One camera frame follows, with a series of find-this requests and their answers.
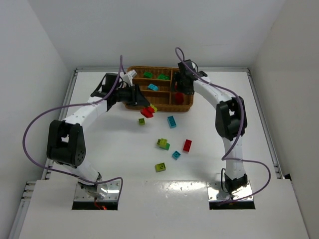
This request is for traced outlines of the dark green lego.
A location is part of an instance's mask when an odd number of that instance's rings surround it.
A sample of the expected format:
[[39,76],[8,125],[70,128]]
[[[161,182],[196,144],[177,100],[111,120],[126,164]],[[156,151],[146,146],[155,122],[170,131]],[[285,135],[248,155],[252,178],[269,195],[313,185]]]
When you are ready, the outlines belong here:
[[161,74],[159,74],[159,75],[157,76],[157,79],[159,79],[159,80],[170,80],[170,76],[161,73]]

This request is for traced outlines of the red base lego brick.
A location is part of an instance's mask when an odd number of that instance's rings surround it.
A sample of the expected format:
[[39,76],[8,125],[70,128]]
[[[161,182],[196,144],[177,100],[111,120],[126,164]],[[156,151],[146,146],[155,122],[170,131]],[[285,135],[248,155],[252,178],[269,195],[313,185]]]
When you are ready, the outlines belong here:
[[151,107],[144,107],[140,110],[141,114],[146,118],[152,118],[154,116],[155,110]]

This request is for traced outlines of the cyan rounded lego brick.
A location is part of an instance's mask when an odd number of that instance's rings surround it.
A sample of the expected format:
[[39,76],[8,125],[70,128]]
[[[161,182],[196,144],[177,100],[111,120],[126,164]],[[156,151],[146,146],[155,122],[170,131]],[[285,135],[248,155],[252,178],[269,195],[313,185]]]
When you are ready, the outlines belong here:
[[148,89],[153,90],[153,91],[158,91],[159,90],[158,86],[156,86],[154,84],[149,84],[148,85]]

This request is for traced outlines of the red rounded lego brick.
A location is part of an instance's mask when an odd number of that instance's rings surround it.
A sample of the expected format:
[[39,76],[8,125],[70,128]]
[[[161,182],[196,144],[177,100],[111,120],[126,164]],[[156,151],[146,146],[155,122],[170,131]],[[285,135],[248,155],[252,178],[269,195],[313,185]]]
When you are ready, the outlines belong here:
[[177,105],[182,105],[184,103],[184,94],[177,92],[175,93],[175,103]]

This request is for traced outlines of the small lime lego brick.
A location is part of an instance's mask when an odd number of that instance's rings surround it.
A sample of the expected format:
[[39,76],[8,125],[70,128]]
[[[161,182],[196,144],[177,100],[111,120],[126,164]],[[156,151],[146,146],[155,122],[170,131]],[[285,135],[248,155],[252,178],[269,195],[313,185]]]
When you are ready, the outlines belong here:
[[145,125],[145,124],[146,122],[144,118],[139,119],[139,125]]

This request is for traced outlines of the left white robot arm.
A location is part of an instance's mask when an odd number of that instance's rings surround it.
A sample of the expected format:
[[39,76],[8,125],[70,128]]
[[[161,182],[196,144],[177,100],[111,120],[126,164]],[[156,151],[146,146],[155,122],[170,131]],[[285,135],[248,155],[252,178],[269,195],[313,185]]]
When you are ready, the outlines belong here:
[[135,70],[122,77],[106,73],[82,107],[62,120],[54,120],[49,126],[47,157],[67,168],[76,176],[81,187],[90,193],[97,192],[102,176],[85,158],[85,130],[118,102],[141,106],[150,114],[155,112],[139,85],[133,84],[136,75]]

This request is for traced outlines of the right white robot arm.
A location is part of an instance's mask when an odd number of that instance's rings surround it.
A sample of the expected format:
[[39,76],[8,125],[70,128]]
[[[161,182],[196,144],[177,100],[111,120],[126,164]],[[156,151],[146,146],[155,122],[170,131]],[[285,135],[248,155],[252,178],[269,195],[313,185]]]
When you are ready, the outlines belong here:
[[191,60],[179,62],[178,68],[179,72],[173,76],[171,89],[186,95],[198,93],[216,110],[215,128],[225,148],[225,155],[222,157],[226,162],[224,189],[230,194],[248,183],[242,161],[242,136],[247,127],[244,100],[212,84],[205,72],[195,72]]

